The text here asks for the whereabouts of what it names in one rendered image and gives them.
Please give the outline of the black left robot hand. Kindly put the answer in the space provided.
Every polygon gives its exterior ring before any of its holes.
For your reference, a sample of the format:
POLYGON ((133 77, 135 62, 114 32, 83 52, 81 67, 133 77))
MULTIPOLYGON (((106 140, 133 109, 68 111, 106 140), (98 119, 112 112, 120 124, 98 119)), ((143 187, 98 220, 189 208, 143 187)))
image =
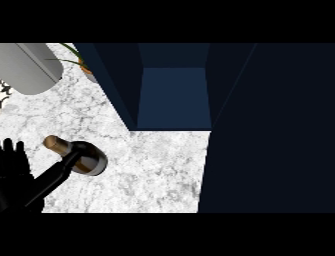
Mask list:
POLYGON ((83 154, 73 151, 59 162, 34 177, 30 170, 24 142, 0 141, 0 214, 40 214, 44 197, 70 177, 73 166, 83 154))

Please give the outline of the dark wine bottle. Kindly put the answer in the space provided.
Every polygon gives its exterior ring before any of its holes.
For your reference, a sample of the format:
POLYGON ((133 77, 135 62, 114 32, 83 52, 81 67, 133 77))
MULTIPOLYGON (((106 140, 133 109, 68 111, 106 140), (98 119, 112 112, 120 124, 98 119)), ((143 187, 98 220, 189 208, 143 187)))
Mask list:
POLYGON ((101 149, 86 141, 67 141, 55 135, 43 140, 44 147, 65 157, 73 151, 81 150, 83 156, 77 160, 73 171, 87 176, 98 176, 106 169, 108 158, 101 149))

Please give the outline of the dark blue open cabinet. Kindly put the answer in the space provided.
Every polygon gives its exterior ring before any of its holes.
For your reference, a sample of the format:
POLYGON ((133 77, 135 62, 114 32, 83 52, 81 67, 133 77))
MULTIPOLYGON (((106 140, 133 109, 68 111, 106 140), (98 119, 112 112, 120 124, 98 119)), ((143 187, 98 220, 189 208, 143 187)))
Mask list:
POLYGON ((78 43, 132 131, 210 131, 241 77, 251 43, 78 43))

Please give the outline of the dark blue cabinet door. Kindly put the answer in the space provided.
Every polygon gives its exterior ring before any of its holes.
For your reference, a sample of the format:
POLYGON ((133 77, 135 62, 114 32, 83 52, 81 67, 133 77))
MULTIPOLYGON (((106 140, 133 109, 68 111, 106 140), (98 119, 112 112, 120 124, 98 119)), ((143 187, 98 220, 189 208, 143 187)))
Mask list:
POLYGON ((335 43, 257 44, 210 134, 202 213, 335 213, 335 43))

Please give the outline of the grey rounded appliance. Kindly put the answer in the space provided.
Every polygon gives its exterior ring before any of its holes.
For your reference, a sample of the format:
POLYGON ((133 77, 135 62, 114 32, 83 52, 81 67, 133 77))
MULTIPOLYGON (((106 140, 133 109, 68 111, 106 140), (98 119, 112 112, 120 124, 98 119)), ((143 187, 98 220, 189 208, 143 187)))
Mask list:
POLYGON ((0 43, 0 79, 24 95, 47 91, 64 67, 44 43, 0 43))

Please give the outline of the potted green plant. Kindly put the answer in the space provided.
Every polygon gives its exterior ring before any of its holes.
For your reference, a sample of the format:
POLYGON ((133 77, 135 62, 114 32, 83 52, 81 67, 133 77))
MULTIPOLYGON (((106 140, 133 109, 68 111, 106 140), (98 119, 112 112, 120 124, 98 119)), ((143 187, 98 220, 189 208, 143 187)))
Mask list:
POLYGON ((58 44, 62 45, 68 49, 68 51, 75 56, 77 60, 73 61, 73 60, 59 59, 59 58, 52 58, 52 59, 49 58, 49 59, 44 59, 44 60, 47 60, 47 61, 62 61, 62 62, 68 62, 71 64, 75 64, 80 67, 80 69, 81 69, 81 71, 83 71, 83 73, 86 75, 86 78, 90 80, 90 82, 98 84, 93 72, 92 72, 92 70, 90 70, 90 68, 87 66, 87 63, 86 63, 86 61, 83 59, 83 56, 81 56, 78 50, 75 48, 73 48, 67 43, 58 43, 58 44))

